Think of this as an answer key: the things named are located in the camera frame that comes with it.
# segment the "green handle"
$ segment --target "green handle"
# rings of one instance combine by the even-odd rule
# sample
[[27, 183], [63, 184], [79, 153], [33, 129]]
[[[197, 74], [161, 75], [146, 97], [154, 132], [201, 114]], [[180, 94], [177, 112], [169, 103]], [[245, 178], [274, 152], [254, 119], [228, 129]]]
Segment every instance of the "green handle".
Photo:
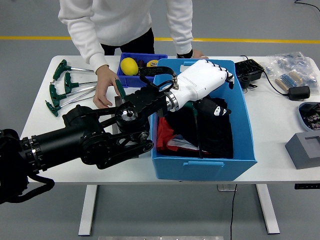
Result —
[[195, 109], [193, 101], [187, 101], [186, 104], [184, 105], [184, 107], [191, 109], [193, 112], [193, 116], [198, 115], [198, 111], [197, 111], [197, 109]]
[[61, 99], [66, 99], [67, 95], [66, 94], [57, 94], [57, 90], [54, 84], [50, 84], [49, 86], [49, 91], [50, 91], [50, 97], [53, 103], [53, 106], [56, 108], [60, 105], [60, 100]]
[[71, 71], [71, 67], [67, 66], [67, 61], [65, 59], [63, 59], [58, 67], [56, 68], [54, 74], [53, 74], [53, 79], [54, 80], [58, 80], [58, 78], [60, 78], [60, 75], [64, 72], [64, 71]]
[[121, 98], [123, 99], [126, 96], [126, 92], [125, 92], [124, 86], [122, 86], [122, 84], [121, 84], [119, 79], [115, 80], [115, 84], [116, 84], [116, 87], [118, 88], [118, 90], [120, 92]]
[[71, 82], [70, 72], [66, 72], [64, 75], [64, 90], [66, 94], [71, 93], [73, 88], [78, 88], [78, 82]]
[[60, 106], [58, 107], [53, 107], [50, 102], [45, 101], [46, 106], [48, 107], [48, 109], [50, 110], [50, 112], [53, 113], [53, 115], [55, 115], [56, 117], [58, 117], [58, 111], [61, 109]]

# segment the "black cloth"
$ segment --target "black cloth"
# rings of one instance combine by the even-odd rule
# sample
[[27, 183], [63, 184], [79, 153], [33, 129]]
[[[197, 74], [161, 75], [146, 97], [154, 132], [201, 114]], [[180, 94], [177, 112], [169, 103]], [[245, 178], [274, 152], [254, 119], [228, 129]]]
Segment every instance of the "black cloth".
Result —
[[109, 46], [101, 44], [104, 55], [113, 56], [115, 50], [120, 48], [123, 53], [135, 53], [135, 54], [155, 54], [154, 48], [155, 38], [152, 29], [150, 28], [142, 36], [122, 45], [122, 46]]
[[[211, 98], [218, 106], [227, 108], [227, 103], [221, 98]], [[180, 134], [188, 142], [198, 147], [198, 137], [195, 117], [190, 108], [182, 107], [175, 112], [169, 112], [165, 116], [166, 121], [172, 127], [174, 134]], [[207, 115], [198, 111], [197, 116], [199, 140], [204, 151], [210, 155], [204, 158], [227, 158], [232, 159], [234, 155], [232, 129], [229, 115], [215, 116]]]

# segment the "plastic bag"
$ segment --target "plastic bag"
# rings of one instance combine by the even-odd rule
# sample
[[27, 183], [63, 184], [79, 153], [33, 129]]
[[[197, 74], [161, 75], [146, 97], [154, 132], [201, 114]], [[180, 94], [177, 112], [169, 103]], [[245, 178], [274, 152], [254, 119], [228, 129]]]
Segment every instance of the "plastic bag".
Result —
[[268, 56], [270, 61], [261, 63], [270, 78], [285, 91], [291, 87], [309, 86], [311, 94], [320, 94], [320, 87], [310, 59], [301, 52]]

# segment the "bin handle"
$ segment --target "bin handle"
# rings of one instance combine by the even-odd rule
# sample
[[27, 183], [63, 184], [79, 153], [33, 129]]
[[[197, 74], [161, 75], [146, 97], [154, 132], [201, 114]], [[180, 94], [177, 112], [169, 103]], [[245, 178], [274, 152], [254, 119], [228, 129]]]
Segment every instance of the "bin handle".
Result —
[[184, 61], [183, 66], [191, 66], [192, 64], [194, 64], [198, 60], [199, 59]]
[[215, 167], [224, 167], [225, 164], [222, 161], [188, 161], [184, 162], [183, 166], [215, 166]]

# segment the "hand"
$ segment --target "hand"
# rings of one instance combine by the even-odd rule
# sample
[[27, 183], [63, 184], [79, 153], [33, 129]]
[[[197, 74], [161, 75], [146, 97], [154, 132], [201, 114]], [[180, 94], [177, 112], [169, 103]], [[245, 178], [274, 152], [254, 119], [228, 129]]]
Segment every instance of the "hand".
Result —
[[109, 69], [108, 65], [99, 67], [95, 73], [98, 77], [98, 80], [93, 102], [99, 109], [108, 108], [109, 106], [111, 107], [112, 103], [106, 98], [106, 93], [108, 87], [113, 86], [115, 93], [118, 94], [118, 96], [120, 95], [116, 85], [116, 79], [119, 78], [116, 73]]
[[204, 56], [202, 51], [193, 49], [193, 57], [194, 59], [209, 59], [207, 56]]

